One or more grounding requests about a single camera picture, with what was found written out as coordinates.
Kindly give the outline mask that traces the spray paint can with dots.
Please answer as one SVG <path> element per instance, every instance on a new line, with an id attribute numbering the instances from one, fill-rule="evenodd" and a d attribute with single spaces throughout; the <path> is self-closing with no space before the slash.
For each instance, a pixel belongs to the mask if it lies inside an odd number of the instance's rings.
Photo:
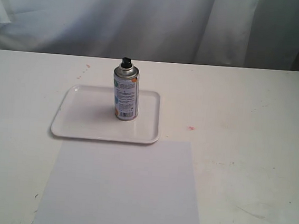
<path id="1" fill-rule="evenodd" d="M 115 115 L 121 121 L 131 121 L 138 116 L 139 69 L 132 59 L 123 57 L 113 72 Z"/>

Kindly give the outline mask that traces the white rectangular plastic tray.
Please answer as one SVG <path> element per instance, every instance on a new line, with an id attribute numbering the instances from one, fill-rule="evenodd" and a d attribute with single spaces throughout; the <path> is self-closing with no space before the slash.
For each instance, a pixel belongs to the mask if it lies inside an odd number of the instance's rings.
<path id="1" fill-rule="evenodd" d="M 159 139 L 160 95 L 139 92 L 139 111 L 134 120 L 115 116 L 114 90 L 107 86 L 77 85 L 63 99 L 51 124 L 60 138 L 152 144 Z"/>

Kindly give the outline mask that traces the white paper sheet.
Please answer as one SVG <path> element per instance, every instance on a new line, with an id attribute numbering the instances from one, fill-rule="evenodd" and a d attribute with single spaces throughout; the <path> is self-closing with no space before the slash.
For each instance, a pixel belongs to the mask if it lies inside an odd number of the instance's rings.
<path id="1" fill-rule="evenodd" d="M 200 224 L 191 145 L 63 142 L 33 224 Z"/>

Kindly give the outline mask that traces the white backdrop curtain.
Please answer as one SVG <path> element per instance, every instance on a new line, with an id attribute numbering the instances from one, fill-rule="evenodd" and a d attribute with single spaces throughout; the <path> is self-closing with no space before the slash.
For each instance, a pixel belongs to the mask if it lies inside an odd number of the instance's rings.
<path id="1" fill-rule="evenodd" d="M 0 50 L 289 70 L 299 0 L 0 0 Z"/>

